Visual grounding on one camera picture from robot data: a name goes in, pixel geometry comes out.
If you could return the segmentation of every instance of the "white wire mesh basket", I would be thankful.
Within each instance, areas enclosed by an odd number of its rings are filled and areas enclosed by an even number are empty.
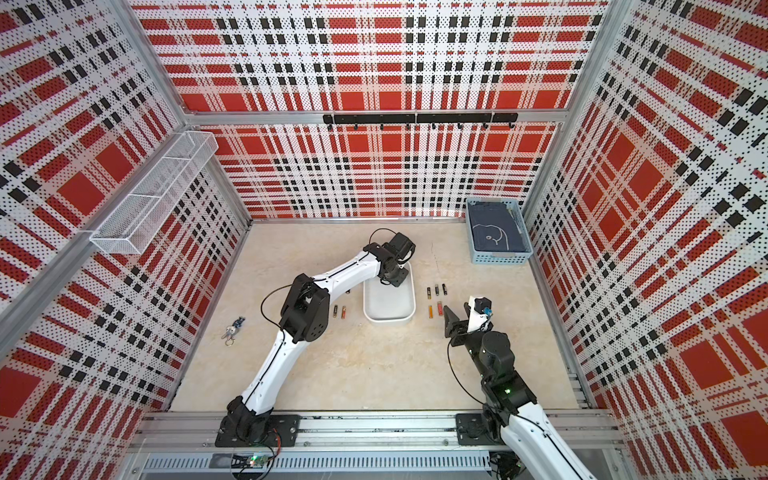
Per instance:
[[[142,254],[217,149],[210,132],[185,131],[91,234],[105,253]]]

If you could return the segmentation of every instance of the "navy blue cloth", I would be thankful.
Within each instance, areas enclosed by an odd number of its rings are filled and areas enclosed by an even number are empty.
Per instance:
[[[500,202],[468,205],[472,239],[478,252],[525,252],[517,222]]]

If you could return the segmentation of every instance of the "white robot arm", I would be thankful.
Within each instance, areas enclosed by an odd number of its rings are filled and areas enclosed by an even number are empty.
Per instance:
[[[370,243],[333,270],[315,277],[297,276],[280,310],[275,343],[248,388],[227,405],[216,446],[263,442],[277,393],[301,353],[326,331],[331,303],[358,283],[377,276],[383,283],[400,286],[409,274],[403,265],[415,249],[408,237],[396,233],[383,245]]]
[[[506,333],[492,331],[491,300],[470,296],[464,308],[469,318],[462,321],[443,307],[445,338],[464,345],[481,374],[482,420],[491,440],[512,449],[536,480],[594,480],[515,370]]]
[[[378,276],[380,270],[381,263],[376,257],[363,251],[355,255],[349,262],[315,276],[314,283],[320,289],[328,291],[330,305],[339,295],[353,286]],[[325,330],[324,326],[315,326],[314,328]],[[309,344],[310,341],[308,340],[295,342],[293,336],[284,330],[277,333],[272,350],[266,356],[266,362],[261,366],[248,388],[243,390],[242,397],[246,408],[256,415],[272,410],[280,387],[293,368],[293,364],[296,363],[296,360]]]

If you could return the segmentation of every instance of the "beige floor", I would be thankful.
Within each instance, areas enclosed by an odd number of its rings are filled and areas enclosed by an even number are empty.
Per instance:
[[[222,411],[260,368],[277,329],[259,313],[264,296],[299,273],[317,275],[348,260],[366,245],[376,223],[255,224],[232,276],[194,353],[171,410]],[[276,409],[475,409],[456,384],[445,358],[443,317],[437,302],[454,311],[470,294],[493,302],[494,329],[509,335],[515,366],[549,409],[577,408],[554,334],[528,265],[473,265],[464,223],[400,223],[416,244],[411,259],[417,310],[404,326],[377,326],[362,314],[362,285],[342,295],[339,317],[297,361],[277,397]],[[378,232],[383,243],[392,234]],[[427,286],[445,283],[448,296],[427,300]],[[265,304],[279,319],[287,290]],[[432,304],[435,318],[430,319]],[[346,306],[346,319],[341,309]],[[246,317],[233,346],[223,331]],[[482,399],[479,374],[464,347],[451,350],[459,379]]]

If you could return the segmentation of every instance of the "plaid wall panel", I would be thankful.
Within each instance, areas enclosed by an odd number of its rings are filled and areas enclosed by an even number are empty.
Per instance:
[[[631,5],[531,218],[648,478],[768,476],[768,4]]]
[[[608,1],[130,0],[191,111],[562,108]]]
[[[243,231],[204,170],[141,255],[96,253],[0,363],[0,478],[110,478],[167,408]]]
[[[254,218],[460,216],[466,197],[528,196],[555,125],[205,127]]]
[[[0,5],[0,310],[175,127],[109,2]]]

